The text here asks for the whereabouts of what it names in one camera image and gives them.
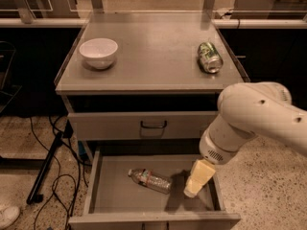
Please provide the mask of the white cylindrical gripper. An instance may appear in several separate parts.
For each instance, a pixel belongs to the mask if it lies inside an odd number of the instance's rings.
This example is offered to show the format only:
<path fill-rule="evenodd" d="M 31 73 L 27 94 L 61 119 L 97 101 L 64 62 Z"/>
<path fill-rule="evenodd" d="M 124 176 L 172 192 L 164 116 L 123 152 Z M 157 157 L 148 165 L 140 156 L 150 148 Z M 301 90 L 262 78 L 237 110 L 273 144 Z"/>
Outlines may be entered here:
<path fill-rule="evenodd" d="M 200 153 L 204 159 L 195 161 L 183 192 L 188 197 L 195 197 L 215 174 L 213 164 L 226 164 L 242 145 L 255 138 L 255 134 L 231 126 L 218 115 L 201 137 Z"/>

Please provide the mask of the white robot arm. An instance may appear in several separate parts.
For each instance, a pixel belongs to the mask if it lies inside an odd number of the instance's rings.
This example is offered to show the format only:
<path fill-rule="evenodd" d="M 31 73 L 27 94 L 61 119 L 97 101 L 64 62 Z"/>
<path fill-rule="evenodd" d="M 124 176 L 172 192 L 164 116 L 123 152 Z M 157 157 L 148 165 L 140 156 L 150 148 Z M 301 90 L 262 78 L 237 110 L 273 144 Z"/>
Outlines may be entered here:
<path fill-rule="evenodd" d="M 256 136 L 277 140 L 307 155 L 307 113 L 292 105 L 289 90 L 277 82 L 236 83 L 217 102 L 218 116 L 200 140 L 201 158 L 194 163 L 184 193 L 196 196 L 217 165 L 230 161 Z"/>

